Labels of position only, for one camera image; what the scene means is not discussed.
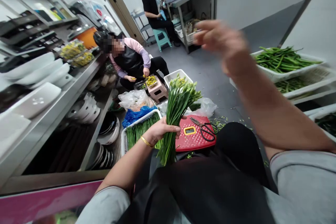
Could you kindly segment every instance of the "black shirt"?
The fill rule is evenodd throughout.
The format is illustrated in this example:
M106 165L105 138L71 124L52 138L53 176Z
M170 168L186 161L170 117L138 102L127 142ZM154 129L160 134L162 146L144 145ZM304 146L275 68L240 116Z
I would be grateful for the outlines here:
M143 3L143 9L146 12L153 13L155 15L159 14L158 11L158 6L156 4L156 0L142 0ZM149 18L148 17L148 22L151 24L156 18Z

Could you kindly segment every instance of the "bracelet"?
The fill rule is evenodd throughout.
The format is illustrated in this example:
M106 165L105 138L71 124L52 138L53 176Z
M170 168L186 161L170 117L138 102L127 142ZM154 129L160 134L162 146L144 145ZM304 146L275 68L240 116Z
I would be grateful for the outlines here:
M141 138L141 139L143 140L143 142L144 142L145 144L147 144L149 147L154 148L149 142L146 141L146 139L145 139L143 136L141 136L140 138Z

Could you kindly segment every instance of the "black scissors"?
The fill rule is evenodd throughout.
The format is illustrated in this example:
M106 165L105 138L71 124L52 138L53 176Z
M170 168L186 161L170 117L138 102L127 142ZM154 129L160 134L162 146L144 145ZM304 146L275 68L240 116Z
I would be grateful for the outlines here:
M211 124L211 123L207 123L207 122L204 123L204 124L202 124L202 123L200 123L199 121L197 121L195 118L192 118L192 117L190 117L190 120L191 120L194 124L196 124L197 126L199 126L199 128L200 128L200 130L201 130L201 135L202 135L202 137L203 137L206 141L208 141L208 142L212 142L213 140L216 139L216 134L215 134L215 132L212 131L212 130L207 126L207 125L211 125L211 126L214 127L214 128L217 130L217 132L218 132L218 128L217 128L216 125ZM211 139L207 139L207 138L205 138L205 136L203 135L203 132L208 133L209 135L212 136L212 138L211 138Z

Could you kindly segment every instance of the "pink shirt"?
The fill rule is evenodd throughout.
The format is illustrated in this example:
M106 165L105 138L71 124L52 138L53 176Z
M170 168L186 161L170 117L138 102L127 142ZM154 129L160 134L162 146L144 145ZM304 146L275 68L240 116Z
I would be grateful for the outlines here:
M143 59L143 67L150 68L151 66L151 59L149 58L148 52L143 48L143 46L132 38L124 38L125 45L127 45L129 48L133 49L137 53L139 53L142 56ZM124 78L127 73L121 69L120 66L117 65L117 63L114 61L113 55L109 55L111 63L114 66L114 69L117 71L120 78Z

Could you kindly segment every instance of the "floor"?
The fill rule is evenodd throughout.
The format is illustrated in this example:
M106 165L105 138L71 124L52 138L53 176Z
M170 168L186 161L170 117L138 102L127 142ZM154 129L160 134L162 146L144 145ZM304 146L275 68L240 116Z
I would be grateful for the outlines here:
M290 6L244 28L242 31L249 42L251 52L258 51L259 46L278 46L301 4L302 2ZM159 52L156 44L145 49L153 57L162 56L166 60L170 72L183 69L194 82L197 82L197 90L201 90L204 97L212 99L218 106L212 118L222 119L223 116L226 118L226 122L241 122L254 131L253 125L239 99L238 92L230 84L229 78L223 74L216 55L202 49L187 54L183 46L178 48L167 47L162 52ZM263 146L259 139L258 141L261 154L264 160L268 162ZM266 170L270 181L273 181L269 169Z

